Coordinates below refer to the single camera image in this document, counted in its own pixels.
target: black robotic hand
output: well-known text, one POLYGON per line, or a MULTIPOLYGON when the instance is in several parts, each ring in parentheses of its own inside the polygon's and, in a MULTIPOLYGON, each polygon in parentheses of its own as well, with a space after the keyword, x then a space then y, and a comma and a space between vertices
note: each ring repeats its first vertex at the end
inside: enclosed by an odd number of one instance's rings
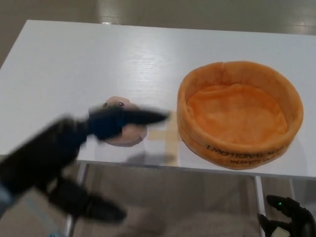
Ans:
POLYGON ((264 215, 259 214, 260 226, 266 237, 316 237, 316 224, 312 214, 300 204, 289 197, 268 195, 266 197, 270 206, 287 217, 290 223, 271 221, 264 215))
POLYGON ((164 121, 168 116, 149 110, 110 107, 91 112, 88 119, 61 118, 0 163, 0 188, 4 187, 16 199, 34 187, 51 204, 74 218, 119 222, 126 216, 122 208, 99 194, 89 194, 84 187, 62 177, 61 172, 76 160, 88 136, 104 140, 119 135, 127 124, 147 125, 164 121))

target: tan tape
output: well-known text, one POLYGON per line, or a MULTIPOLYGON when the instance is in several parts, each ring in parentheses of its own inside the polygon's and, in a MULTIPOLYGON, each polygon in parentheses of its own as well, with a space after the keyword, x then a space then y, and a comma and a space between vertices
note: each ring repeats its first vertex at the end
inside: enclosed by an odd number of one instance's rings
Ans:
POLYGON ((177 125, 177 113, 171 112, 166 130, 150 130, 147 139, 151 141, 165 141, 164 152, 168 155, 164 164, 178 166, 179 141, 182 141, 177 125))

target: plush pet bed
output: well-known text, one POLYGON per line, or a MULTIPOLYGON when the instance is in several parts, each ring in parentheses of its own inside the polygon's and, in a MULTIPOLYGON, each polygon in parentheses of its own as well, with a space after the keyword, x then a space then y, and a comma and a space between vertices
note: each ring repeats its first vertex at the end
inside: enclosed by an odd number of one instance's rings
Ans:
POLYGON ((217 62, 191 71, 178 91, 179 133, 200 157, 231 169, 286 152, 303 121, 293 85, 270 67, 217 62))

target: white table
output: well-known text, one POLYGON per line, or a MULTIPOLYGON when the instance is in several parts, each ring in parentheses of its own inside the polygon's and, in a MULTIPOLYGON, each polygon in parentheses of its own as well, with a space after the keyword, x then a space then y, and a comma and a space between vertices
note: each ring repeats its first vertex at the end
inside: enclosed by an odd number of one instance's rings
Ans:
MULTIPOLYGON (((183 142, 179 142, 177 166, 255 176, 258 207, 264 213, 260 176, 316 180, 313 36, 27 21, 0 70, 0 154, 9 153, 60 114, 85 116, 88 108, 110 96, 175 110, 178 87, 190 70, 234 60, 266 64, 285 75, 304 104, 302 128, 285 155, 255 169, 233 171, 213 165, 183 142)), ((90 139, 78 160, 165 166, 156 156, 163 153, 164 145, 145 139, 132 148, 118 148, 90 139), (147 155, 139 158, 144 151, 147 155), (106 155, 114 152, 115 156, 106 155)), ((293 185, 295 197, 304 201, 296 190, 293 185)))

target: robot finger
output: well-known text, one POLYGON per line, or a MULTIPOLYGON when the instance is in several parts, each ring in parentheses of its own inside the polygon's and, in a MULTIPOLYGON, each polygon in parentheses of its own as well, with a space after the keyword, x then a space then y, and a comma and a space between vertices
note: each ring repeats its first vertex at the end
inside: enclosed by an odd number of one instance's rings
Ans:
POLYGON ((258 220, 261 228, 266 234, 266 237, 271 237, 277 228, 281 228, 291 233, 291 225, 281 221, 271 221, 266 216, 258 214, 258 220))
POLYGON ((270 206, 282 212, 287 217, 299 215, 302 210, 300 204, 289 197, 268 195, 266 199, 270 206))

